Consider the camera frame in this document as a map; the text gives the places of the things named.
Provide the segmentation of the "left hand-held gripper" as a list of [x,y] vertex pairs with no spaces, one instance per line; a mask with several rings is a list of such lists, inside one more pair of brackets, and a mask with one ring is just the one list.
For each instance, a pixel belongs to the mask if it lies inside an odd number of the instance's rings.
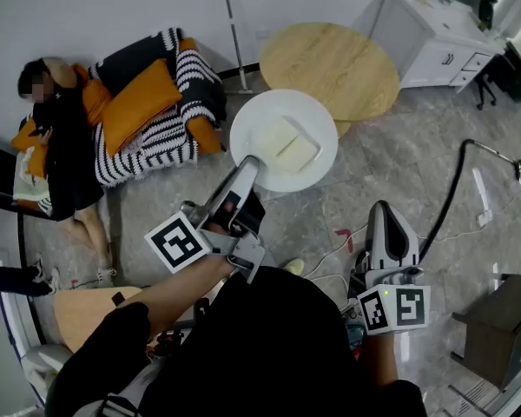
[[[253,186],[260,161],[247,156],[224,178],[203,206],[184,202],[181,210],[145,235],[148,245],[173,274],[203,256],[222,256],[251,283],[267,255],[260,233],[266,214]],[[210,218],[226,202],[234,206],[229,234],[208,229]]]

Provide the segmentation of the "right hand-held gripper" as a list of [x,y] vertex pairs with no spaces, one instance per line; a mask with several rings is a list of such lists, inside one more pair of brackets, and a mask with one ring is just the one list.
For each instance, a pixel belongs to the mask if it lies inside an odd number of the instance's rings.
[[[415,266],[419,264],[419,238],[412,226],[392,204],[377,201],[369,214],[367,239],[369,265],[374,270],[366,272],[366,290],[357,296],[366,333],[427,327],[431,287],[416,284],[423,269]],[[393,261],[401,268],[392,268]]]

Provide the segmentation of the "white round plate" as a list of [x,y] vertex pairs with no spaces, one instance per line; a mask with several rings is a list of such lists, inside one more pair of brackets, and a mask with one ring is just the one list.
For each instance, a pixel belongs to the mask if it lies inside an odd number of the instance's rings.
[[[302,171],[288,174],[270,169],[252,151],[252,133],[274,116],[288,116],[297,122],[319,145],[320,153]],[[229,137],[234,162],[247,156],[260,161],[256,183],[274,192],[307,189],[323,178],[333,166],[338,148],[338,134],[326,108],[313,97],[293,89],[274,89],[253,97],[235,116]]]

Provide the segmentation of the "person's right forearm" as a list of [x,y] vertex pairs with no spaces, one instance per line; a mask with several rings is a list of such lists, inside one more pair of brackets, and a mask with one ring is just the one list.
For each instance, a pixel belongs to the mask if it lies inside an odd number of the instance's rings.
[[386,387],[397,381],[399,375],[394,353],[394,334],[366,336],[359,364],[374,387]]

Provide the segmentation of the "person's left forearm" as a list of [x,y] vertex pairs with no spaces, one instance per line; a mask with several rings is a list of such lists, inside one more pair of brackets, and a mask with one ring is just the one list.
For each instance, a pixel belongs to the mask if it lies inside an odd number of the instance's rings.
[[174,275],[129,297],[118,308],[134,303],[148,309],[149,337],[172,330],[177,320],[220,281],[228,278],[234,267],[222,256],[204,256]]

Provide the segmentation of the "round wooden table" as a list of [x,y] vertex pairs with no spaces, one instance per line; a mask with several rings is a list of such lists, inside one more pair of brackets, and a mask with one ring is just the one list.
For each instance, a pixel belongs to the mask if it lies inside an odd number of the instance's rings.
[[336,23],[297,23],[277,31],[260,54],[270,89],[295,89],[321,103],[343,136],[352,122],[385,114],[399,73],[374,41]]

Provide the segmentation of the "black and white patterned sleeve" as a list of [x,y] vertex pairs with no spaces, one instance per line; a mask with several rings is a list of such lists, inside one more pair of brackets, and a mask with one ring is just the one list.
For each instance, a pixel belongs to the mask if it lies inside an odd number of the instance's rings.
[[174,84],[182,99],[151,120],[113,157],[106,151],[102,112],[115,96],[103,84],[90,82],[89,100],[99,111],[92,127],[96,178],[104,187],[166,167],[194,163],[201,152],[221,149],[219,130],[226,119],[226,97],[221,79],[194,48],[178,52]]

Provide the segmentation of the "dark brown side table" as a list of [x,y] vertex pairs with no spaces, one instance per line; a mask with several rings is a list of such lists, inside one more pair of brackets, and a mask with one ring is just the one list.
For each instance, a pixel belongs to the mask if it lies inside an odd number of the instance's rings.
[[521,275],[504,275],[496,290],[452,318],[465,324],[465,346],[451,358],[500,389],[521,329]]

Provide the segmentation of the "person's black shirt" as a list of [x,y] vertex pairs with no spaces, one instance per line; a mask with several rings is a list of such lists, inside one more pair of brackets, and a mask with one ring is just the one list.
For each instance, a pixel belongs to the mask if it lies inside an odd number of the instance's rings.
[[169,359],[99,347],[114,321],[63,366],[46,417],[426,417],[410,381],[370,384],[335,303],[278,268],[231,277]]

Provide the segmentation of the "red black equipment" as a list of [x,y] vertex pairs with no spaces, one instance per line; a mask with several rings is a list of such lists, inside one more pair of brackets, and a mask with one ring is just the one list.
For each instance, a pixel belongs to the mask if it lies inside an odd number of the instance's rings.
[[180,348],[184,333],[181,330],[162,332],[148,343],[146,354],[152,361],[171,358]]

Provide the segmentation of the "black patterned cushion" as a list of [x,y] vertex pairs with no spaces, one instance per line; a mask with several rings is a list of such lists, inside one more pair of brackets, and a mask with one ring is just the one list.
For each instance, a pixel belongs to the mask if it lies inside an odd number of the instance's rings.
[[135,77],[157,59],[164,59],[175,80],[176,58],[183,40],[181,28],[161,30],[130,44],[88,68],[89,77],[100,81],[112,96],[117,96]]

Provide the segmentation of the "white cabinet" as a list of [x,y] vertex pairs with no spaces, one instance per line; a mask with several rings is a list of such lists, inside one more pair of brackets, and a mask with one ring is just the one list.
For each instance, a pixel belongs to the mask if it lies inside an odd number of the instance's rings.
[[472,8],[458,1],[383,0],[369,37],[392,59],[402,89],[463,89],[505,46],[481,31]]

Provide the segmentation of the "black office chair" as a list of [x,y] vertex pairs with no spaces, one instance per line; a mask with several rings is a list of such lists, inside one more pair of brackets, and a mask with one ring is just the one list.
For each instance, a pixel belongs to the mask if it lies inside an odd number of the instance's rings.
[[474,81],[478,85],[478,110],[484,107],[485,91],[491,97],[491,105],[497,104],[497,98],[489,83],[495,83],[513,102],[521,103],[521,51],[508,40],[505,52],[502,55],[495,55],[477,74]]

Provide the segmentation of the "white round stool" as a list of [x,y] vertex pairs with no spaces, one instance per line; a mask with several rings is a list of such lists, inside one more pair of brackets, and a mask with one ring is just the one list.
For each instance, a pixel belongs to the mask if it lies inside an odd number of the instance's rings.
[[25,378],[43,402],[46,401],[53,380],[72,354],[65,346],[45,344],[32,347],[21,358]]

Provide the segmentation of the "black metal shelf frame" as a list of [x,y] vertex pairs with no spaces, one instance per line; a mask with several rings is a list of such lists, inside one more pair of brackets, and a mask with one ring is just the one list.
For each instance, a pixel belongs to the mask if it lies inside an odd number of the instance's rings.
[[36,216],[13,199],[16,158],[0,149],[0,261],[30,273],[24,246],[23,218]]

